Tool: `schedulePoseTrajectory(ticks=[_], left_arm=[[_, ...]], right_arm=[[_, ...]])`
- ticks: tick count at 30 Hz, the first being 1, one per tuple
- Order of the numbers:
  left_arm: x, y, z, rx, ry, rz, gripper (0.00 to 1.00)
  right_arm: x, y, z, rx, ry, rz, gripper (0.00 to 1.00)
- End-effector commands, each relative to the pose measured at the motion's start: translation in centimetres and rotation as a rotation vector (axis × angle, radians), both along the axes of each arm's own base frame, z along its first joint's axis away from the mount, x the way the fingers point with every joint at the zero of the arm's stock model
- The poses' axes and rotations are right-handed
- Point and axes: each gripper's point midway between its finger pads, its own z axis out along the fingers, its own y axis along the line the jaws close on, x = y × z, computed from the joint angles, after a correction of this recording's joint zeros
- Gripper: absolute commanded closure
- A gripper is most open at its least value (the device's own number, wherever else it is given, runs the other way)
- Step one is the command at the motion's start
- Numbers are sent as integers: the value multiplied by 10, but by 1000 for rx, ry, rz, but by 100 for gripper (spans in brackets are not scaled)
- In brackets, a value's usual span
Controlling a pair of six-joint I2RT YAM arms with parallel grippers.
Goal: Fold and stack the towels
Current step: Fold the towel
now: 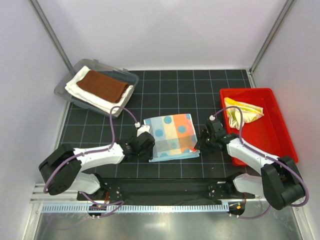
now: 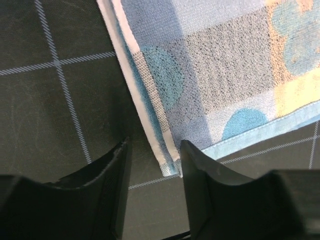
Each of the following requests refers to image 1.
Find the blue white cloth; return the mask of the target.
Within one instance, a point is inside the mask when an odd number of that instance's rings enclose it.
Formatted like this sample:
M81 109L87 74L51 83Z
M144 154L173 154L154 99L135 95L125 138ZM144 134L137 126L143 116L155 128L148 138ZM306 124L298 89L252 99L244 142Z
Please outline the blue white cloth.
M150 163L197 158L198 141L189 113L151 117L143 120L155 140Z

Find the colourful patterned cloth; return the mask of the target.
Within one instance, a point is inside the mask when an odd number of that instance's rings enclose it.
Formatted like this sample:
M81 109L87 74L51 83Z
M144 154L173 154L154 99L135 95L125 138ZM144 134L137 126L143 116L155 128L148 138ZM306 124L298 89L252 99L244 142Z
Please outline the colourful patterned cloth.
M233 100L229 97L224 98L228 124L231 128L239 130L244 124L252 123L264 116L262 107L249 103Z

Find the brown towel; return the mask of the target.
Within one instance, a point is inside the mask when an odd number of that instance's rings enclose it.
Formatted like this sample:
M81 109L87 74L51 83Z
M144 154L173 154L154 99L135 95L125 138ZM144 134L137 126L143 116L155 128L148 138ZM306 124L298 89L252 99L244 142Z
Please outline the brown towel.
M119 81L93 70L90 70L85 77L76 84L83 91L110 103L118 103L123 93L130 86L126 82Z

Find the white towel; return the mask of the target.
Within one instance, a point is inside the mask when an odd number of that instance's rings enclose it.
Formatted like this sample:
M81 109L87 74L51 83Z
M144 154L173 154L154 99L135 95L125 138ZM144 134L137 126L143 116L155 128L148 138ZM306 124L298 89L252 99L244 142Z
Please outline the white towel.
M134 86L85 65L66 83L64 89L73 97L117 118L122 110L114 107L126 105L133 94Z

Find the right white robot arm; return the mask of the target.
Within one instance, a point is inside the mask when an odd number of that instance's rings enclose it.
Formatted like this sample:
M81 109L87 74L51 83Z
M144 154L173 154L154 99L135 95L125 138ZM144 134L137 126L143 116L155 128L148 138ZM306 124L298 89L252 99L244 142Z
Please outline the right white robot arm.
M227 133L222 123L211 116L195 145L201 152L226 151L259 175L240 174L225 185L230 198L243 192L264 197L276 210L287 206L302 207L309 200L309 191L295 161L289 156L269 154L249 144L239 134Z

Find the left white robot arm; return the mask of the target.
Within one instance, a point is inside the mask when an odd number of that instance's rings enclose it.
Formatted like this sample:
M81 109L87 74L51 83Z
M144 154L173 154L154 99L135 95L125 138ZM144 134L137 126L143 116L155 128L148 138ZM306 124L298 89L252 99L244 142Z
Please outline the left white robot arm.
M45 182L43 192L56 196L67 190L86 194L101 200L108 191L107 184L97 173L84 171L103 165L117 165L136 159L149 161L153 158L154 137L147 131L129 140L101 147L73 148L60 145L38 167Z

